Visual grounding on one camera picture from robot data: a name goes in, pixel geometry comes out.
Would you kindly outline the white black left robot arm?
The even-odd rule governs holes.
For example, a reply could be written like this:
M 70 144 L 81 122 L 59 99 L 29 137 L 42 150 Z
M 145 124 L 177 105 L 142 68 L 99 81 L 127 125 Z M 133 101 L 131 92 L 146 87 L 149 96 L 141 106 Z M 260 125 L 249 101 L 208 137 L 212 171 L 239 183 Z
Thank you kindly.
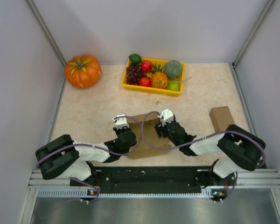
M 64 134 L 39 148 L 35 156 L 43 179 L 73 177 L 92 185 L 97 178 L 93 161 L 111 163 L 138 146 L 136 135 L 129 127 L 113 130 L 117 138 L 99 144 L 78 142 Z

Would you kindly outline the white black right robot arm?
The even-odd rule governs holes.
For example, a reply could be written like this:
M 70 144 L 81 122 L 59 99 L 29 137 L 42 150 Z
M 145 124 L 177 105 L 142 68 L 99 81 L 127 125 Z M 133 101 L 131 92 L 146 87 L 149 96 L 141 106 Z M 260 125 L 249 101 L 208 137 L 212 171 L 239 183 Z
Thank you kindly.
M 213 162 L 209 169 L 209 181 L 215 185 L 239 170 L 254 171 L 266 147 L 262 139 L 235 124 L 206 137 L 187 134 L 176 121 L 154 127 L 158 138 L 168 138 L 186 156 L 224 153 L 225 157 Z

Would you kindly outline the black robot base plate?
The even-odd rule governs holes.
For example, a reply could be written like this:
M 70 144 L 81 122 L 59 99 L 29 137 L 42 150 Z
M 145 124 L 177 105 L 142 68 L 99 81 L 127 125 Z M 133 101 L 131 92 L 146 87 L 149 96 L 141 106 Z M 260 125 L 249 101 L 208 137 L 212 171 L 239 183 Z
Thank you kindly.
M 103 194 L 200 193 L 206 187 L 226 187 L 234 174 L 222 179 L 210 174 L 209 166 L 96 167 L 95 176 L 85 180 L 99 186 Z

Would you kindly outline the brown cardboard box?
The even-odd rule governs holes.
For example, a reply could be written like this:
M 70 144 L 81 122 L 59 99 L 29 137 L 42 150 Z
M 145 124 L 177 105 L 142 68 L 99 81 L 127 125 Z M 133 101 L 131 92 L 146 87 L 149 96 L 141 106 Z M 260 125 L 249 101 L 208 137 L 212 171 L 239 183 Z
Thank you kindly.
M 212 108 L 210 111 L 210 120 L 215 132 L 224 131 L 229 125 L 235 124 L 228 106 Z

